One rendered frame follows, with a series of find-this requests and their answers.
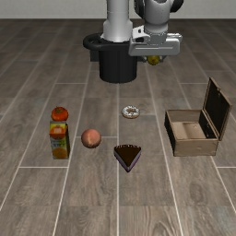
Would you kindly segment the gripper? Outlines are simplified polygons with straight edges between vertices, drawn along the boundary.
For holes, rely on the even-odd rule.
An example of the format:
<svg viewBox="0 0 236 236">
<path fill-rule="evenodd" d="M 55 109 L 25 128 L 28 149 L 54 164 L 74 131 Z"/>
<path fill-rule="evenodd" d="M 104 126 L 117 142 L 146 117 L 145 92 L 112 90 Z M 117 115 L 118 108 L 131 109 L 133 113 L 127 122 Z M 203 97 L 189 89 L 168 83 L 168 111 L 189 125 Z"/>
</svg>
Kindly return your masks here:
<svg viewBox="0 0 236 236">
<path fill-rule="evenodd" d="M 130 38 L 129 54 L 141 56 L 143 62 L 148 60 L 149 55 L 158 55 L 163 62 L 167 56 L 177 55 L 180 52 L 180 44 L 183 36 L 179 33 L 168 31 L 154 34 L 145 31 L 145 26 L 133 29 Z"/>
</svg>

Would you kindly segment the yellow-green kiwi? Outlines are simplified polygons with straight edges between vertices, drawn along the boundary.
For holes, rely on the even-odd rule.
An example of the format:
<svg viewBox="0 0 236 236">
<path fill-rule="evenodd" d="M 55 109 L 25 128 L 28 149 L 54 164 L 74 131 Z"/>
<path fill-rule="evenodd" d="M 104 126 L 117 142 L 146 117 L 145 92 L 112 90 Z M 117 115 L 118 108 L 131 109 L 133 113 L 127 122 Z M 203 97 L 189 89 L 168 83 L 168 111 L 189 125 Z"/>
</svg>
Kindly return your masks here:
<svg viewBox="0 0 236 236">
<path fill-rule="evenodd" d="M 159 63 L 160 59 L 157 55 L 149 55 L 147 57 L 147 62 L 150 64 L 150 65 L 157 65 Z"/>
</svg>

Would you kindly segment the wooden box lid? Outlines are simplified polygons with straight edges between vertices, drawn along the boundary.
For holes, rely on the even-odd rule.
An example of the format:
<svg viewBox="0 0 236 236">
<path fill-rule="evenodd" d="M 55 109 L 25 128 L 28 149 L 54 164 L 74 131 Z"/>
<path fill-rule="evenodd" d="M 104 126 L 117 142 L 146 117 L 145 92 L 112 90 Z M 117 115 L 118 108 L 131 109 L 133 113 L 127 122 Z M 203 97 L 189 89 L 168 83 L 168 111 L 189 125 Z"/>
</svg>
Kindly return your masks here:
<svg viewBox="0 0 236 236">
<path fill-rule="evenodd" d="M 231 107 L 230 100 L 223 93 L 215 79 L 211 77 L 207 84 L 203 112 L 219 141 L 222 140 L 225 134 Z"/>
</svg>

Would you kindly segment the wooden box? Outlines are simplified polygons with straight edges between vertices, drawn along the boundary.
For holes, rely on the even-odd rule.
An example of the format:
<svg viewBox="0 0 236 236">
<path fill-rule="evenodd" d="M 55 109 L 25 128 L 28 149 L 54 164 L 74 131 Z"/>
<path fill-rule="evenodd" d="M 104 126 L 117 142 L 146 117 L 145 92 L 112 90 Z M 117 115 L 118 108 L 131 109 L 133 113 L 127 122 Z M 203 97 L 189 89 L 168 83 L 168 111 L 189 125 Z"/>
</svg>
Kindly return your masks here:
<svg viewBox="0 0 236 236">
<path fill-rule="evenodd" d="M 167 110 L 164 125 L 174 157 L 215 156 L 218 136 L 200 110 Z"/>
</svg>

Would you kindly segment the white frosted donut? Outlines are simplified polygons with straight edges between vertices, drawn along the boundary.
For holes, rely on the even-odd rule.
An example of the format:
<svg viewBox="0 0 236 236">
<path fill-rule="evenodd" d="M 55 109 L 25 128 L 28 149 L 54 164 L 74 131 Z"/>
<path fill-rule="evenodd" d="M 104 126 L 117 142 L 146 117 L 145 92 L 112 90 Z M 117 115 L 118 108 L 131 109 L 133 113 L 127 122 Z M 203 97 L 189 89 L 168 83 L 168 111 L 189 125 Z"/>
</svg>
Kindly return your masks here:
<svg viewBox="0 0 236 236">
<path fill-rule="evenodd" d="M 122 109 L 122 116 L 127 119 L 135 119 L 139 114 L 140 110 L 133 105 L 128 105 Z"/>
</svg>

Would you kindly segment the chocolate cake wedge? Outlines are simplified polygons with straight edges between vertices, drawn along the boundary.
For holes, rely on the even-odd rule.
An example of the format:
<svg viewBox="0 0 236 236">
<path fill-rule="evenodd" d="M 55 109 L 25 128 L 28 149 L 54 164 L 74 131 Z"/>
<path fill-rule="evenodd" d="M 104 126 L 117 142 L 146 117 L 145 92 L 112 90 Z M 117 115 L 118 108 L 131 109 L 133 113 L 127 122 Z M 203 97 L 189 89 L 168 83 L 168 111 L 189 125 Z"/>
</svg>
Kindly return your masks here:
<svg viewBox="0 0 236 236">
<path fill-rule="evenodd" d="M 113 149 L 113 155 L 122 165 L 122 167 L 129 172 L 133 169 L 138 161 L 139 157 L 141 156 L 141 147 L 136 145 L 119 145 Z"/>
</svg>

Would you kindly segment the pink peach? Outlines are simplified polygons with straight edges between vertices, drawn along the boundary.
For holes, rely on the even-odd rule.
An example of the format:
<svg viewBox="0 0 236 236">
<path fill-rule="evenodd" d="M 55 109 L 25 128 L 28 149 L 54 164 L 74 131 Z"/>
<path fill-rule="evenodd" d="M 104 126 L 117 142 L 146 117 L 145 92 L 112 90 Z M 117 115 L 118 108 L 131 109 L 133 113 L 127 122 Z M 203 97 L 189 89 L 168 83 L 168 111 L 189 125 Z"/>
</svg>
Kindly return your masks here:
<svg viewBox="0 0 236 236">
<path fill-rule="evenodd" d="M 101 142 L 101 134 L 95 129 L 87 129 L 81 135 L 81 142 L 86 148 L 96 148 Z"/>
</svg>

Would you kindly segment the red tomato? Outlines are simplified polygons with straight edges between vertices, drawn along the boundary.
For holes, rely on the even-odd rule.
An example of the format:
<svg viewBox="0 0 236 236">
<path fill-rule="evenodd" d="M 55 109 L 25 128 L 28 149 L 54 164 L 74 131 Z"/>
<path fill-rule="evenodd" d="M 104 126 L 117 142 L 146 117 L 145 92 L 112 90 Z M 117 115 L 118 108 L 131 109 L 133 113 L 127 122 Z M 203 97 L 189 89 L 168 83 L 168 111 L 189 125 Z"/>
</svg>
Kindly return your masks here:
<svg viewBox="0 0 236 236">
<path fill-rule="evenodd" d="M 66 121 L 68 116 L 68 111 L 64 107 L 55 107 L 51 113 L 52 119 L 56 122 Z"/>
</svg>

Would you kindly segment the orange juice carton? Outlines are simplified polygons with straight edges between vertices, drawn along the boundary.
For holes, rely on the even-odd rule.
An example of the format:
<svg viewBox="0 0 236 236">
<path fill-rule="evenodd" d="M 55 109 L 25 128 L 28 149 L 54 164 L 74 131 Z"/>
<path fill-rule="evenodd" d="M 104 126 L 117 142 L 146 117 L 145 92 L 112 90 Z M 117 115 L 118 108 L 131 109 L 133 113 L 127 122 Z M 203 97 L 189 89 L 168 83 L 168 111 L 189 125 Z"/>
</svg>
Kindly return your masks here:
<svg viewBox="0 0 236 236">
<path fill-rule="evenodd" d="M 66 122 L 50 121 L 49 137 L 54 159 L 68 159 L 70 141 Z"/>
</svg>

